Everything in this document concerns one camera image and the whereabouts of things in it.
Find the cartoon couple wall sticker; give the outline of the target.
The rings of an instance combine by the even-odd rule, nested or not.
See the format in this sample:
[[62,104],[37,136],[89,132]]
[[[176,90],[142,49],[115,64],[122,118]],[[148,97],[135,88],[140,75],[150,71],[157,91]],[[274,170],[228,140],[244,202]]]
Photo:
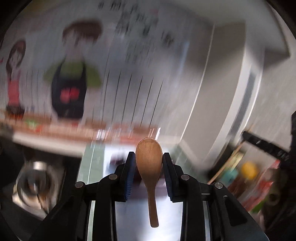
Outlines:
[[31,2],[1,41],[1,116],[182,136],[191,40],[211,25],[169,1]]

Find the brown wooden spoon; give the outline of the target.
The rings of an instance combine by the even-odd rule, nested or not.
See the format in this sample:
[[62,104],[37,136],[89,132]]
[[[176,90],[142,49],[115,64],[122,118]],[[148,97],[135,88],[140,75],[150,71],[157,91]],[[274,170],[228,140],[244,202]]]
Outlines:
[[159,226],[155,192],[162,169],[162,156],[161,146],[153,138],[144,138],[137,144],[135,160],[147,189],[149,221],[153,228]]

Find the chili jar yellow lid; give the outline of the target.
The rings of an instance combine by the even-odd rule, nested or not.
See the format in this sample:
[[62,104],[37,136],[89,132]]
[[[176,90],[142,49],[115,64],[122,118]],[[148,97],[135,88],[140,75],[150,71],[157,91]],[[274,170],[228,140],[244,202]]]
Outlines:
[[256,180],[258,174],[259,168],[255,163],[251,161],[243,163],[238,176],[229,185],[228,190],[235,198],[239,198],[250,187],[254,180]]

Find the green checkered table mat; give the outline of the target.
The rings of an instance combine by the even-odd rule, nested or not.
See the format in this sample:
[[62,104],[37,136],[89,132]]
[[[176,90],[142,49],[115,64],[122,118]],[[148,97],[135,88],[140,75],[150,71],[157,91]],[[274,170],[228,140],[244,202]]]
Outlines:
[[[105,177],[119,178],[116,168],[124,164],[135,144],[99,144],[86,147],[78,171],[78,181],[93,184]],[[146,186],[137,170],[134,172],[130,196],[126,202],[115,203],[118,240],[181,240],[182,202],[172,202],[168,195],[165,174],[156,185],[158,227],[151,227]]]

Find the white wall vent grille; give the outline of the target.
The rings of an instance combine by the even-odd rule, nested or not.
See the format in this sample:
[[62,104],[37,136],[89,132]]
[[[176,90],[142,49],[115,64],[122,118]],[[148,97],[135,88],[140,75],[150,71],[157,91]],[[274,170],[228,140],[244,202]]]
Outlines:
[[258,75],[259,72],[251,67],[238,113],[228,133],[229,141],[232,144],[239,142],[241,132],[247,126],[257,95],[258,83],[260,81]]

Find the soy sauce bottle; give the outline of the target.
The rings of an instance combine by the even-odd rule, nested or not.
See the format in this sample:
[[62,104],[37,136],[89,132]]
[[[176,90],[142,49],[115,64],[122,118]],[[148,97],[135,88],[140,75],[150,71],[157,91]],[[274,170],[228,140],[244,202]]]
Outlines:
[[216,174],[207,182],[207,184],[212,184],[219,176],[227,170],[233,170],[237,167],[240,160],[243,158],[244,154],[240,154],[240,149],[242,145],[239,145],[228,158],[228,160],[222,165],[222,167],[216,172]]

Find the black gas stove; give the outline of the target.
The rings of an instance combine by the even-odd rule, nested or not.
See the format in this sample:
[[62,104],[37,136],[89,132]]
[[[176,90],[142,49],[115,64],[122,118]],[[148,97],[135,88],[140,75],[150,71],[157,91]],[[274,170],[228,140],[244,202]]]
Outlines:
[[1,138],[1,214],[25,240],[76,182],[81,159]]

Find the wooden chopstick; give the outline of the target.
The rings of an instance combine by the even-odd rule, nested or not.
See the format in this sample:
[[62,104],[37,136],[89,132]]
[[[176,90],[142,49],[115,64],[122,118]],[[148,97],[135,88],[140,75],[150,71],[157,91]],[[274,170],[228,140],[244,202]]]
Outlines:
[[212,184],[221,177],[224,172],[228,170],[233,171],[238,166],[239,162],[244,157],[244,153],[241,152],[242,146],[243,141],[236,147],[229,143],[224,147],[214,163],[214,166],[207,174],[209,179],[207,184]]

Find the orange capped plastic bottle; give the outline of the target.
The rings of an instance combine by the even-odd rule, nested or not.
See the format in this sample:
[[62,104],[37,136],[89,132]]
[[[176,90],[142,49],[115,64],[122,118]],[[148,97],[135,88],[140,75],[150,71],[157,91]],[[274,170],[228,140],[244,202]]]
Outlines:
[[254,209],[257,209],[255,212],[260,211],[260,207],[257,206],[262,205],[262,202],[266,198],[273,182],[275,171],[278,169],[280,165],[279,160],[275,160],[274,163],[267,169],[265,169],[260,175],[256,182],[250,187],[244,197],[241,199],[241,203],[243,207],[251,212]]

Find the salt shaker teal cap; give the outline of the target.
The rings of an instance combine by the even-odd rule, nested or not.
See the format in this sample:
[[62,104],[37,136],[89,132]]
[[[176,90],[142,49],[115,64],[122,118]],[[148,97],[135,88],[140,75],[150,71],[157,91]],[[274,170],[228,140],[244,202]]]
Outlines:
[[236,169],[233,170],[227,170],[225,173],[222,175],[220,181],[228,187],[229,185],[232,184],[232,182],[236,179],[238,176],[238,171]]

